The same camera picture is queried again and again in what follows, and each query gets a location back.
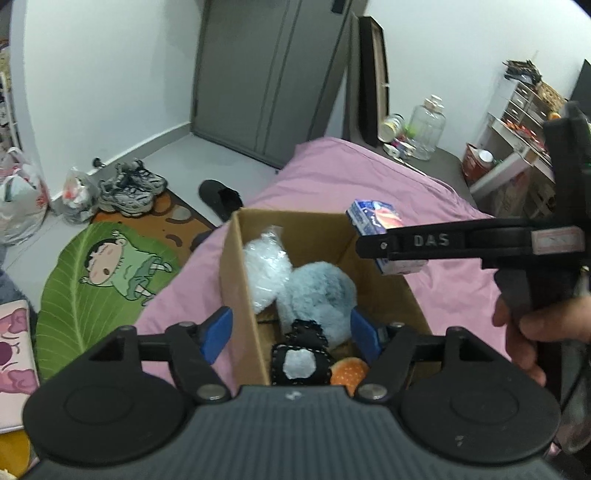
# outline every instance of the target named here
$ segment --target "door handle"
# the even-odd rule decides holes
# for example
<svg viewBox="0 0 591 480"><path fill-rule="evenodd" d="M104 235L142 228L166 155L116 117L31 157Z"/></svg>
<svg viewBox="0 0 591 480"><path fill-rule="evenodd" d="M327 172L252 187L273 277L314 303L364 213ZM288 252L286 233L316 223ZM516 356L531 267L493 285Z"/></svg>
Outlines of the door handle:
<svg viewBox="0 0 591 480"><path fill-rule="evenodd" d="M342 15L343 11L345 10L345 3L346 0L334 0L330 11L334 14Z"/></svg>

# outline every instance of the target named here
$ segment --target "white wall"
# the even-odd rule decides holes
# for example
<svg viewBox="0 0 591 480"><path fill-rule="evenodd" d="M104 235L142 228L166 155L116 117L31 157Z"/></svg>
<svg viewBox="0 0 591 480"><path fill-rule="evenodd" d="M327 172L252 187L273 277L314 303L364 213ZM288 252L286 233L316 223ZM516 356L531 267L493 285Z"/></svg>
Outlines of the white wall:
<svg viewBox="0 0 591 480"><path fill-rule="evenodd" d="M571 0L369 0L366 15L384 29L390 111L408 120L426 96L440 96L439 146L458 156L476 139L503 61L538 52L544 81L567 98L591 61L591 19Z"/></svg>
<svg viewBox="0 0 591 480"><path fill-rule="evenodd" d="M203 0L17 0L15 108L52 194L190 117Z"/></svg>

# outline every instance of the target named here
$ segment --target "light blue plush toy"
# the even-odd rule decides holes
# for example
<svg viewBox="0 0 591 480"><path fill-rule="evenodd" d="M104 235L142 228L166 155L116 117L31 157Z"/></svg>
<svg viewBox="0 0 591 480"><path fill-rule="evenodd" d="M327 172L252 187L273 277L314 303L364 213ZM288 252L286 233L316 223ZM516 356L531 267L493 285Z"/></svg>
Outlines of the light blue plush toy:
<svg viewBox="0 0 591 480"><path fill-rule="evenodd" d="M351 337L351 310L357 305L355 283L339 268L315 262L296 268L277 296L283 334L294 320L314 320L329 341L329 349Z"/></svg>

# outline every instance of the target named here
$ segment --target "label sticker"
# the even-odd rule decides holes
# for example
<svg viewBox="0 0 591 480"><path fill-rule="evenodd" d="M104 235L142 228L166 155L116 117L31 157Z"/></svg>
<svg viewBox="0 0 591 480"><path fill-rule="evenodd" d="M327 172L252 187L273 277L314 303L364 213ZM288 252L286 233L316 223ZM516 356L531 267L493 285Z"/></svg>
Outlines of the label sticker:
<svg viewBox="0 0 591 480"><path fill-rule="evenodd" d="M585 251L585 234L577 226L531 232L534 255L567 254Z"/></svg>

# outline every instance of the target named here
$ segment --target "cartoon character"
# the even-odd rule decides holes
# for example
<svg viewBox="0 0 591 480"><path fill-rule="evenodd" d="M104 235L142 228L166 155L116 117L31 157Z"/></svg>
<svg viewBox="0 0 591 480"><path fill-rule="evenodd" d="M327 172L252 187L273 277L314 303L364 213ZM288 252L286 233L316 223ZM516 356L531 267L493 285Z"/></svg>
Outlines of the cartoon character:
<svg viewBox="0 0 591 480"><path fill-rule="evenodd" d="M10 315L0 319L0 338L4 340L20 340L17 335L28 330L27 310L16 309ZM37 388L35 372L26 370L9 369L19 364L21 353L20 342L0 342L0 393L25 393L32 394Z"/></svg>
<svg viewBox="0 0 591 480"><path fill-rule="evenodd" d="M147 290L150 279L158 270L171 273L173 268L158 255L135 248L118 230L113 230L111 235L113 238L90 247L84 263L89 275L82 277L80 283L114 287L128 300L143 297L142 305L146 305L154 297L154 293Z"/></svg>
<svg viewBox="0 0 591 480"><path fill-rule="evenodd" d="M31 395L37 389L35 372L26 370L0 370L0 393L26 393Z"/></svg>
<svg viewBox="0 0 591 480"><path fill-rule="evenodd" d="M18 337L9 336L8 334L16 335L27 330L27 309L16 309L10 315L0 319L0 338L16 340Z"/></svg>

